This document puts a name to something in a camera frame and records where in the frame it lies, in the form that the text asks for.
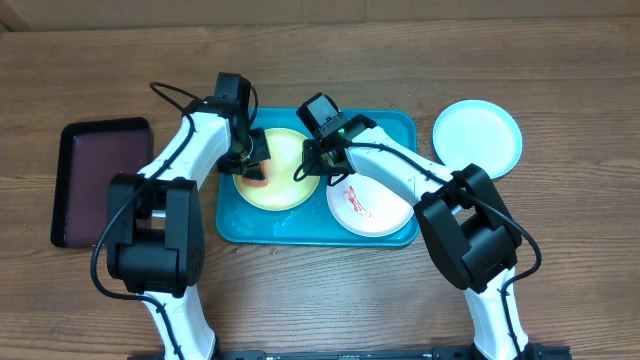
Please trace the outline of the light blue plastic plate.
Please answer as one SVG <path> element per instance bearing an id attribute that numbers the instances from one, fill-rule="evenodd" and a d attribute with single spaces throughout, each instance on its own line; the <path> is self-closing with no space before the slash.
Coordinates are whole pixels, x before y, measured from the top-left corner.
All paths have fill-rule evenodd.
<path id="1" fill-rule="evenodd" d="M 523 151 L 521 130 L 511 114 L 485 100 L 463 100 L 437 117 L 432 142 L 439 160 L 455 170 L 481 167 L 491 179 L 513 170 Z"/>

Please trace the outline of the yellow-green plastic plate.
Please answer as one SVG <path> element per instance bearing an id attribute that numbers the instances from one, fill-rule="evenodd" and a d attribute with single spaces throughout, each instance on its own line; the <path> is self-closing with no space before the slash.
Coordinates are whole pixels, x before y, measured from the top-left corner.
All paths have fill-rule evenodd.
<path id="1" fill-rule="evenodd" d="M 294 173 L 302 164 L 302 133 L 287 128 L 265 130 L 271 158 L 262 162 L 265 179 L 249 180 L 239 175 L 233 181 L 240 195 L 251 205 L 269 211 L 296 207 L 316 190 L 320 178 L 307 176 L 296 182 Z"/>

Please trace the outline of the green and red sponge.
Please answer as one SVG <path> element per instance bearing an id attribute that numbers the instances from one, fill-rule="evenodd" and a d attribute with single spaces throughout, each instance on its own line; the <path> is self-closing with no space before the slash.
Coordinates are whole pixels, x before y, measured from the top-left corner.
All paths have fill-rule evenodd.
<path id="1" fill-rule="evenodd" d="M 241 182 L 249 187 L 266 187 L 269 184 L 269 166 L 270 160 L 250 166 L 242 175 Z"/>

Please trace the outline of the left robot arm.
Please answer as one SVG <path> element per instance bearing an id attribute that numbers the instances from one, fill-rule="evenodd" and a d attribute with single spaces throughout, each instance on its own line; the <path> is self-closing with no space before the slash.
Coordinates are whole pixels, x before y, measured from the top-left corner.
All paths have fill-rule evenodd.
<path id="1" fill-rule="evenodd" d="M 105 296 L 147 307 L 164 345 L 161 358 L 214 359 L 217 338 L 197 288 L 205 258 L 200 189 L 213 169 L 261 182 L 270 154 L 264 130 L 252 126 L 257 92 L 241 75 L 221 73 L 213 95 L 170 103 L 180 112 L 179 130 L 136 174 L 111 180 L 108 223 L 94 250 L 126 290 L 100 282 L 96 258 L 90 274 Z"/>

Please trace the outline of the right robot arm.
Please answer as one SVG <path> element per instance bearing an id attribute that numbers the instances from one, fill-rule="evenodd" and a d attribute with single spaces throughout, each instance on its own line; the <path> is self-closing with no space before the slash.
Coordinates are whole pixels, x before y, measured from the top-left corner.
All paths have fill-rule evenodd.
<path id="1" fill-rule="evenodd" d="M 511 290 L 522 235 L 487 173 L 477 165 L 457 171 L 436 164 L 400 145 L 371 118 L 347 117 L 323 93 L 296 114 L 312 140 L 295 180 L 358 174 L 408 203 L 434 265 L 465 293 L 474 354 L 523 358 L 528 338 Z"/>

